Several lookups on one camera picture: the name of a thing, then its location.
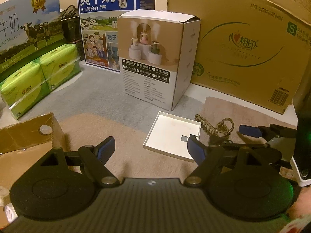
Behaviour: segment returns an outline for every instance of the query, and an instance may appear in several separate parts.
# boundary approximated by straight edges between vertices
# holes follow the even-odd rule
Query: black label with checkboxes
[[[122,67],[124,70],[169,83],[170,71],[126,59],[122,59]]]

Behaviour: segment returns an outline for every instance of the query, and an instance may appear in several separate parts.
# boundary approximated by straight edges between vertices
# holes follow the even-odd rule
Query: family illustration
[[[103,39],[100,39],[99,32],[94,32],[94,35],[89,35],[89,39],[86,41],[86,45],[86,54],[89,58],[94,59],[96,57],[99,57],[104,60],[107,59],[104,42]]]

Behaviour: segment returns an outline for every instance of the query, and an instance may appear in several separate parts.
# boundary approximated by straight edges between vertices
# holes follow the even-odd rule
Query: green tissue package
[[[64,44],[34,61],[40,64],[51,92],[80,72],[80,57],[74,44]]]
[[[16,119],[50,93],[42,68],[33,61],[2,81],[0,92]]]

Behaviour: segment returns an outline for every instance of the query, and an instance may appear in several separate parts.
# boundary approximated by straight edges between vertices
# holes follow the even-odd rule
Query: green circular logo
[[[193,70],[192,70],[192,76],[194,76],[195,74],[197,76],[201,76],[204,74],[204,67],[200,63],[197,63],[197,62],[194,63]]]

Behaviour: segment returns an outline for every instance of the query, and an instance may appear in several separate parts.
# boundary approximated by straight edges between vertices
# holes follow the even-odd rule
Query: gray cloth
[[[120,74],[90,66],[82,69],[77,81],[45,97],[20,121],[49,112],[54,112],[59,122],[91,113],[148,133],[159,111],[194,120],[203,106],[200,101],[183,96],[173,111],[167,111],[123,93]]]

